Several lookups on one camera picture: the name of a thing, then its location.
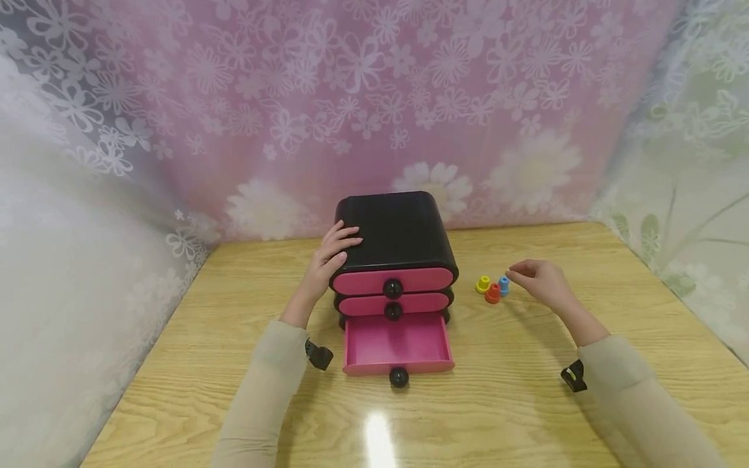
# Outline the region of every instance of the black round knob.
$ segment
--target black round knob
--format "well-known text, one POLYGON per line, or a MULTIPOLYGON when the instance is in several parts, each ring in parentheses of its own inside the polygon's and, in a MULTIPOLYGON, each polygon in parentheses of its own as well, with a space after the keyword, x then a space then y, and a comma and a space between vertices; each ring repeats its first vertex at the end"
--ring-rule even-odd
POLYGON ((396 300, 403 294, 403 285, 397 279, 388 279, 382 288, 382 294, 388 299, 396 300))
POLYGON ((385 317, 395 322, 403 316, 403 308, 398 303, 387 303, 385 306, 385 317))
POLYGON ((408 385, 408 371, 402 367, 394 367, 390 371, 390 385, 402 389, 408 385))

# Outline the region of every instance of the finger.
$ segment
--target finger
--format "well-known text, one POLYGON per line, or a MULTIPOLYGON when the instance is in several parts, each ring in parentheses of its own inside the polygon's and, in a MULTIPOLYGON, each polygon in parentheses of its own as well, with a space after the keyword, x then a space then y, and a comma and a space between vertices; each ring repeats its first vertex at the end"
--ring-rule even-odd
POLYGON ((342 251, 343 249, 358 245, 361 242, 361 237, 349 237, 348 239, 340 239, 335 242, 328 243, 318 250, 318 257, 320 258, 320 261, 324 263, 330 260, 335 254, 342 251))
POLYGON ((325 235, 323 236, 323 240, 320 244, 324 244, 327 238, 330 237, 332 233, 338 231, 342 227, 343 227, 343 219, 340 219, 336 224, 330 226, 330 229, 328 229, 328 232, 325 233, 325 235))
POLYGON ((517 271, 514 271, 514 270, 505 271, 505 276, 507 276, 507 278, 509 278, 510 281, 512 281, 513 283, 515 283, 516 285, 520 286, 521 288, 525 290, 530 288, 530 286, 533 284, 533 281, 535 281, 533 277, 525 276, 524 274, 518 273, 517 271))
POLYGON ((343 264, 346 263, 347 257, 348 255, 346 255, 346 252, 340 252, 331 258, 325 265, 320 267, 320 272, 325 278, 330 279, 338 268, 343 267, 343 264))
POLYGON ((519 261, 514 265, 511 265, 509 269, 525 276, 535 276, 536 272, 539 270, 542 264, 543 261, 541 260, 528 258, 526 260, 519 261))
POLYGON ((331 243, 334 240, 340 240, 344 237, 349 237, 353 234, 356 234, 357 232, 359 232, 359 226, 352 226, 350 228, 341 229, 340 231, 336 231, 328 236, 328 238, 323 241, 323 245, 325 245, 326 243, 331 243))

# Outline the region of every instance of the table surface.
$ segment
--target table surface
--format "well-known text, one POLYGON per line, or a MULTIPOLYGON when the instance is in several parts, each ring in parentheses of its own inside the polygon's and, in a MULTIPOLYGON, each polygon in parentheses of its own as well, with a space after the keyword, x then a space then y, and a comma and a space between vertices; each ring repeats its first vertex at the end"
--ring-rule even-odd
MULTIPOLYGON (((620 440, 589 393, 572 395, 558 378, 576 359, 559 321, 517 286, 498 305, 473 289, 479 276, 499 277, 524 258, 562 266, 581 301, 640 350, 728 464, 749 466, 749 372, 605 227, 451 231, 449 239, 461 271, 448 325, 455 369, 413 375, 405 393, 391 391, 387 376, 347 377, 328 291, 309 331, 336 358, 325 372, 309 367, 278 466, 619 466, 604 439, 615 448, 620 440)), ((83 466, 208 466, 252 349, 317 245, 220 246, 83 466)))

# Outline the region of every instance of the right hand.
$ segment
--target right hand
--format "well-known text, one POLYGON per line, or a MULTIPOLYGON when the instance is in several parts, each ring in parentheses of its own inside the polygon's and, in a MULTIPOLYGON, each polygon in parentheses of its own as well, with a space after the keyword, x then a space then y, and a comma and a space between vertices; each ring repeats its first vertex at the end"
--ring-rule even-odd
POLYGON ((523 260, 512 265, 505 276, 557 315, 580 307, 562 269, 548 260, 523 260))

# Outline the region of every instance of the beige sleeve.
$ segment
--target beige sleeve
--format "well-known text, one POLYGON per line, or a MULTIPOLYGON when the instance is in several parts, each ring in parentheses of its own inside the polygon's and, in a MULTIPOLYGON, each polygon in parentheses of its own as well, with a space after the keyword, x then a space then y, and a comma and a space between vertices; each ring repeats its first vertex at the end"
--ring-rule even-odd
POLYGON ((272 468, 291 397, 307 366, 301 328, 273 321, 255 347, 213 453, 213 468, 272 468))
POLYGON ((694 420, 658 383, 645 359, 622 336, 577 350, 583 379, 603 414, 648 467, 725 467, 694 420))

